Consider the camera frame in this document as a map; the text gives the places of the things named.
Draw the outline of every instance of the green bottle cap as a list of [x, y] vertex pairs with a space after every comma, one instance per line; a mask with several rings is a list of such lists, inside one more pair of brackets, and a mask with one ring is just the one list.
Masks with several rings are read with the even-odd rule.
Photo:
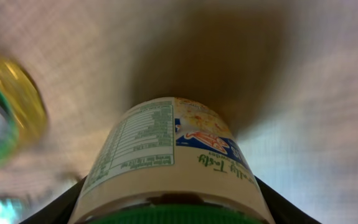
[[107, 215], [90, 223], [262, 224], [259, 220], [226, 208], [200, 205], [157, 205], [154, 207], [133, 208]]

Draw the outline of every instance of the blue label section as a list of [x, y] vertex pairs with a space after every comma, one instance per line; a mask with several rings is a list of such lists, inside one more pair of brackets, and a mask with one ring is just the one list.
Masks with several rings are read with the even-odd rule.
[[217, 141], [213, 141], [213, 142], [216, 142], [215, 147], [213, 147], [213, 144], [208, 144], [205, 142], [206, 141], [204, 141], [204, 138], [198, 138], [196, 136], [196, 134], [195, 135], [186, 134], [185, 136], [181, 136], [179, 139], [176, 140], [176, 145], [177, 146], [196, 147], [199, 149], [206, 149], [211, 152], [221, 154], [221, 155], [226, 156], [236, 162], [239, 162], [247, 170], [250, 170], [249, 166], [247, 165], [247, 163], [245, 162], [245, 159], [242, 156], [239, 146], [233, 140], [228, 139], [228, 138], [217, 137]]
[[174, 132], [178, 132], [181, 129], [181, 123], [179, 118], [174, 119]]

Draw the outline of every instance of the bottle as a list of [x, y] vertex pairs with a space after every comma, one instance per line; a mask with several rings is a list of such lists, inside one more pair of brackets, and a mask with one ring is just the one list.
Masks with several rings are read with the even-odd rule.
[[68, 223], [275, 221], [219, 115], [196, 101], [169, 97], [123, 115]]

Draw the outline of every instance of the food illustration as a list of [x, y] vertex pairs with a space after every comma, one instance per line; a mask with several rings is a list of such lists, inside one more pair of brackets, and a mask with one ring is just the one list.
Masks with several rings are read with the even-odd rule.
[[179, 114], [179, 123], [175, 123], [177, 135], [185, 134], [186, 131], [198, 129], [208, 133], [232, 138], [227, 125], [219, 118], [217, 113], [198, 102], [176, 98], [176, 111]]

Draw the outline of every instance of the nutrition facts label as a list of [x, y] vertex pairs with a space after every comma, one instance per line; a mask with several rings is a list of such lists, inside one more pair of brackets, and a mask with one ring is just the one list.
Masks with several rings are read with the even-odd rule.
[[131, 111], [108, 136], [81, 196], [122, 173], [173, 165], [173, 130], [171, 101], [149, 103]]

